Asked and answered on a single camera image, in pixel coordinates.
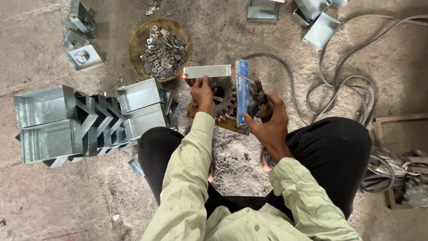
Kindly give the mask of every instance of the person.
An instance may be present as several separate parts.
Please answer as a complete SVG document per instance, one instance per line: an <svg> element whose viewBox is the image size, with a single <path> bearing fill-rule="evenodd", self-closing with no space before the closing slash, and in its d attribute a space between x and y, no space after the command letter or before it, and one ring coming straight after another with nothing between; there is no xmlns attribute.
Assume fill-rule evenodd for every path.
<svg viewBox="0 0 428 241"><path fill-rule="evenodd" d="M156 127L141 137L139 163L159 205L142 240L361 240L346 219L370 156L365 127L330 117L288 133L284 102L266 93L270 121L245 121L274 161L273 190L257 210L243 208L207 181L216 87L207 76L194 83L199 107L190 132Z"/></svg>

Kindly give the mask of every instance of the dusty floor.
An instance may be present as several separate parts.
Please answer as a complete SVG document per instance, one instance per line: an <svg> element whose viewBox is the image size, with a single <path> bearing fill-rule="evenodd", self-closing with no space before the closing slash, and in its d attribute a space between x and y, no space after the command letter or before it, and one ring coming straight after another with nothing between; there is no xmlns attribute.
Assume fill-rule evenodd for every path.
<svg viewBox="0 0 428 241"><path fill-rule="evenodd" d="M129 85L138 79L129 66L128 41L138 28L135 22L160 17L173 9L173 19L181 22L193 41L192 64L227 64L255 52L277 54L290 65L296 82L297 105L304 120L312 116L305 107L309 88L320 83L320 53L300 43L305 30L291 19L292 5L281 7L276 25L249 24L247 1L164 0L160 12L146 17L147 5L140 0L83 0L95 11L98 37L91 40L105 59L103 65L75 72L60 46L66 29L61 25L68 14L68 0L1 0L0 8L0 240L14 241L95 241L139 240L156 211L156 203L143 178L138 178L127 161L136 148L125 148L79 163L47 169L42 163L21 164L13 96L65 84L87 93L104 91L116 95L117 78ZM333 6L328 14L340 21L365 13L406 17L428 12L422 0L352 0L345 8ZM331 41L324 72L329 79L337 63L351 46L364 43L388 20L363 19L346 26ZM382 42L356 54L344 66L345 74L371 76L379 89L376 116L423 113L428 111L428 28L404 24ZM291 106L290 82L281 66L260 58L250 61L250 77L259 78L268 91L282 97L290 116L289 129L303 125ZM189 87L173 81L165 85L180 90L181 132L191 125L185 117L190 102ZM320 108L331 95L319 90L311 105ZM355 95L343 92L329 116L355 118L360 108ZM400 153L409 148L427 150L428 126L413 122L388 127L392 132L388 148ZM214 158L218 172L215 187L225 195L262 196L271 187L268 175L258 163L261 145L256 138L216 129ZM244 163L244 153L251 160ZM119 214L118 221L113 215ZM349 223L364 240L426 240L427 209L389 211L382 194L357 194Z"/></svg>

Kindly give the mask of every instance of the light green shirt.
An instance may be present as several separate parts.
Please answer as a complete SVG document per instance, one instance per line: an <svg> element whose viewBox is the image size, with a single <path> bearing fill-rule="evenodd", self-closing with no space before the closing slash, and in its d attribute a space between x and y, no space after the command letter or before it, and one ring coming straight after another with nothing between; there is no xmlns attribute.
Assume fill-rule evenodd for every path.
<svg viewBox="0 0 428 241"><path fill-rule="evenodd" d="M244 208L232 214L220 206L207 220L213 130L214 119L198 112L169 160L160 206L142 240L361 240L309 170L293 158L281 159L269 181L275 195L284 197L295 223L269 204L259 211Z"/></svg>

